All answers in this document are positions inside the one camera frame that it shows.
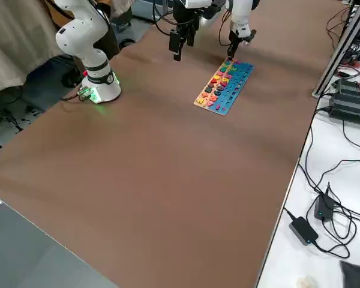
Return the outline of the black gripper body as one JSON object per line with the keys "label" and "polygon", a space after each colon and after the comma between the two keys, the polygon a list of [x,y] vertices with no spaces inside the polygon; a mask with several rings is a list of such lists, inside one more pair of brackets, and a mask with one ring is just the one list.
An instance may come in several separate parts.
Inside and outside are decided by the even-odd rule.
{"label": "black gripper body", "polygon": [[187,9],[183,1],[173,1],[173,18],[177,29],[193,27],[196,31],[199,29],[200,15],[198,9]]}
{"label": "black gripper body", "polygon": [[256,30],[252,29],[251,33],[249,36],[247,37],[239,37],[236,33],[230,31],[229,34],[229,40],[230,40],[230,48],[237,48],[241,43],[247,45],[250,44],[252,39],[255,37],[256,35]]}

